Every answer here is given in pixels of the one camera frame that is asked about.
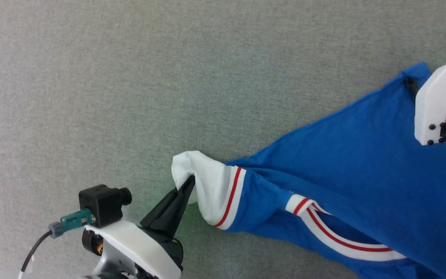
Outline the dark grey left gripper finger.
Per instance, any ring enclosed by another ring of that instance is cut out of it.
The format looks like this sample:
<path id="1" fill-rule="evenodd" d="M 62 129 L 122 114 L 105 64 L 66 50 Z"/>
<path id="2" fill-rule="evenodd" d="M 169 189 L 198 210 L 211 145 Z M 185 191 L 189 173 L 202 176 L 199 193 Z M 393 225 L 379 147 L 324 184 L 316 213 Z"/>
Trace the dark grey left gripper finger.
<path id="1" fill-rule="evenodd" d="M 196 178 L 194 176 L 190 176 L 179 189 L 173 189 L 169 192 L 170 204 L 168 209 L 166 209 L 166 214 L 168 214 L 167 235 L 169 237 L 174 237 L 178 230 L 195 183 Z"/>
<path id="2" fill-rule="evenodd" d="M 193 191 L 193 176 L 172 189 L 142 220 L 141 227 L 157 233 L 175 233 Z"/>

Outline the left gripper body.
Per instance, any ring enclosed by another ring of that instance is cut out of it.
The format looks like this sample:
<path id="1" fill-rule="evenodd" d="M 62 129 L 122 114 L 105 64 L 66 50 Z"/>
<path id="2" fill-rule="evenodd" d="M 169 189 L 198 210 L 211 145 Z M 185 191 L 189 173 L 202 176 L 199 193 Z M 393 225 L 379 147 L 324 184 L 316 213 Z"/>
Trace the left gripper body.
<path id="1" fill-rule="evenodd" d="M 184 248 L 175 239 L 178 227 L 178 221 L 86 226 L 82 245 L 99 256 L 99 262 L 82 279 L 180 279 Z"/>

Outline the blue garment white red trim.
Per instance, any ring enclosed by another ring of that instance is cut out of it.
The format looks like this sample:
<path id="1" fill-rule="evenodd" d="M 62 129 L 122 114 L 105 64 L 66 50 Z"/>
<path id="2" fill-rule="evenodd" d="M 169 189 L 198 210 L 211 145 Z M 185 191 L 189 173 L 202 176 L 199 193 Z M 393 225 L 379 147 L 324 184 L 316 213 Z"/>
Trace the blue garment white red trim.
<path id="1" fill-rule="evenodd" d="M 200 151 L 172 159 L 177 189 L 194 175 L 190 203 L 211 226 L 294 243 L 362 279 L 446 279 L 446 147 L 414 137 L 407 79 L 221 163 Z"/>

